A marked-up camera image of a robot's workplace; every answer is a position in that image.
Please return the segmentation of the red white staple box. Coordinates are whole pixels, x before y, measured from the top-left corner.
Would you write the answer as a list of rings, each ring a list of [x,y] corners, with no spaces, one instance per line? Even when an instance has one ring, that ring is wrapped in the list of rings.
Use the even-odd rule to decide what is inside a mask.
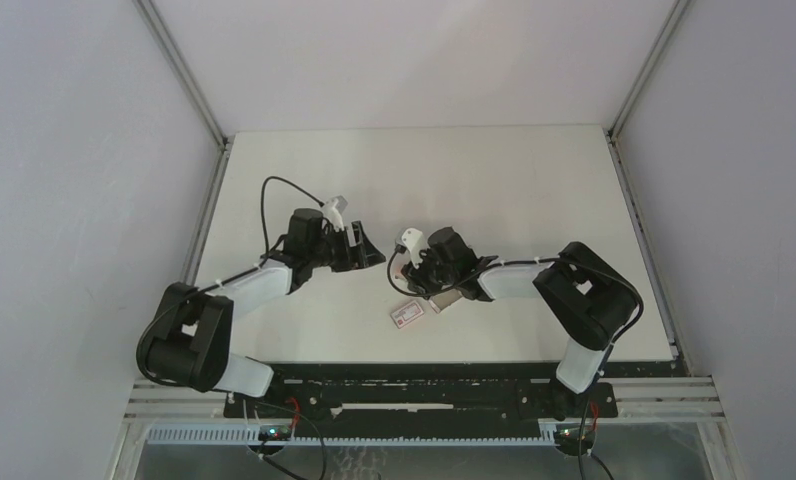
[[[401,307],[396,308],[390,313],[390,319],[397,329],[403,329],[423,317],[425,314],[423,306],[418,300],[411,300]]]

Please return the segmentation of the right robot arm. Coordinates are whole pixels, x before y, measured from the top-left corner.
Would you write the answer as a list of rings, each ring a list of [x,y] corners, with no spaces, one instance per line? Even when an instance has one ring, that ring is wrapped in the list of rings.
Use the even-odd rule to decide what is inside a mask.
[[[460,234],[444,227],[431,235],[415,228],[395,241],[406,254],[401,294],[432,299],[451,292],[471,301],[540,298],[569,340],[555,372],[553,406],[579,415],[592,400],[615,343],[644,313],[639,291],[586,244],[573,241],[556,256],[502,260],[479,256]]]

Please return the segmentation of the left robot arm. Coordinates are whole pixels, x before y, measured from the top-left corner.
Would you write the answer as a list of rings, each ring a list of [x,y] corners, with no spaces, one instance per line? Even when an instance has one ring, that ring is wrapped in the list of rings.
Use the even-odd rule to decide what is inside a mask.
[[[340,215],[299,208],[253,267],[204,288],[170,284],[138,341],[137,367],[155,384],[245,395],[260,415],[275,416],[287,392],[272,381],[270,366],[232,351],[234,321],[294,293],[318,268],[343,273],[385,260],[361,222],[345,224]]]

